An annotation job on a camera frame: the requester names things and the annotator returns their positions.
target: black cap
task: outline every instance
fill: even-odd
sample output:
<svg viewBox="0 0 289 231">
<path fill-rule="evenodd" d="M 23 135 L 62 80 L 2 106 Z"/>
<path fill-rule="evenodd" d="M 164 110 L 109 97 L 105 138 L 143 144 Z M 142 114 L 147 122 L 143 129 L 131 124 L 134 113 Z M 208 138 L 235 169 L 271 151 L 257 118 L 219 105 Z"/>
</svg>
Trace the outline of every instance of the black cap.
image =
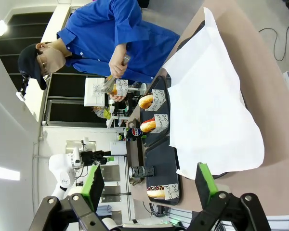
<svg viewBox="0 0 289 231">
<path fill-rule="evenodd" d="M 32 44 L 21 51 L 18 58 L 18 69 L 23 77 L 35 78 L 39 83 L 39 87 L 42 90 L 45 90 L 47 84 L 41 75 L 41 70 L 37 61 L 39 50 L 37 50 L 35 46 L 36 44 Z"/>
</svg>

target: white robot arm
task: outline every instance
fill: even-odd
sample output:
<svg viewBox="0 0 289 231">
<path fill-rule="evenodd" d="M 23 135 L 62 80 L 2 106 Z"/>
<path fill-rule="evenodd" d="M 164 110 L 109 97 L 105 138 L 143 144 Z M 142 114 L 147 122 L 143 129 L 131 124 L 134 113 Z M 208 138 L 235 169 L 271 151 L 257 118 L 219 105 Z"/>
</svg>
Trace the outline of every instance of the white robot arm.
<svg viewBox="0 0 289 231">
<path fill-rule="evenodd" d="M 48 166 L 58 182 L 52 196 L 62 200 L 65 191 L 74 184 L 74 169 L 79 169 L 82 166 L 78 148 L 74 148 L 71 154 L 52 155 Z"/>
</svg>

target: gray floor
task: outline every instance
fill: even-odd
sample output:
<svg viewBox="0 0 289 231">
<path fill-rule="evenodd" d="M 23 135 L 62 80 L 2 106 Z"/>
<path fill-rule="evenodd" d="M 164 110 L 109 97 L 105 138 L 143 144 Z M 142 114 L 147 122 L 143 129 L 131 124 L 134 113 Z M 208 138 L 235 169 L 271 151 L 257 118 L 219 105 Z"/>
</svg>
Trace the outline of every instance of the gray floor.
<svg viewBox="0 0 289 231">
<path fill-rule="evenodd" d="M 285 48 L 286 29 L 289 26 L 289 10 L 285 3 L 282 0 L 237 0 L 237 2 L 258 31 L 271 27 L 278 32 L 276 57 L 281 59 Z M 202 3 L 203 0 L 151 0 L 149 8 L 143 10 L 143 19 L 182 34 Z M 261 35 L 269 50 L 273 52 L 275 33 L 263 31 Z M 289 34 L 285 59 L 277 63 L 282 72 L 289 71 Z M 134 205 L 137 218 L 150 215 L 142 202 L 135 201 Z"/>
</svg>

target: pastry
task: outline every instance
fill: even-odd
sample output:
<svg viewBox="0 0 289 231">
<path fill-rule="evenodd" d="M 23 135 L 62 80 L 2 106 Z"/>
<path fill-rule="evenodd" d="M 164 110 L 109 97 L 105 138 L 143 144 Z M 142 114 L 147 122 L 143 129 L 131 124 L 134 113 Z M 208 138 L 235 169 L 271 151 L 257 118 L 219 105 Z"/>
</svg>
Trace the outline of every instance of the pastry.
<svg viewBox="0 0 289 231">
<path fill-rule="evenodd" d="M 146 193 L 149 197 L 165 198 L 164 186 L 151 186 L 147 188 Z"/>
<path fill-rule="evenodd" d="M 138 105 L 143 109 L 148 109 L 153 103 L 153 94 L 149 93 L 140 98 Z"/>
<path fill-rule="evenodd" d="M 156 129 L 155 118 L 147 120 L 140 125 L 140 130 L 143 132 L 151 132 Z"/>
</svg>

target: bolt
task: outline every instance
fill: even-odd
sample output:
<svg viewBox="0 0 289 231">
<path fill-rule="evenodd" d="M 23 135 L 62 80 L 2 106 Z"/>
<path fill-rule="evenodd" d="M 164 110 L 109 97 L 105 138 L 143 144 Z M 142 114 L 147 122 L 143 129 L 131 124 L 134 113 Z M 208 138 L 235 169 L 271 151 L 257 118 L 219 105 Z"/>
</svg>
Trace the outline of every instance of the bolt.
<svg viewBox="0 0 289 231">
<path fill-rule="evenodd" d="M 225 193 L 221 193 L 221 194 L 219 195 L 219 197 L 220 197 L 221 199 L 225 199 L 225 198 L 226 198 L 226 194 L 225 194 Z"/>
<path fill-rule="evenodd" d="M 245 197 L 245 200 L 251 201 L 251 196 L 247 195 L 247 196 Z"/>
</svg>

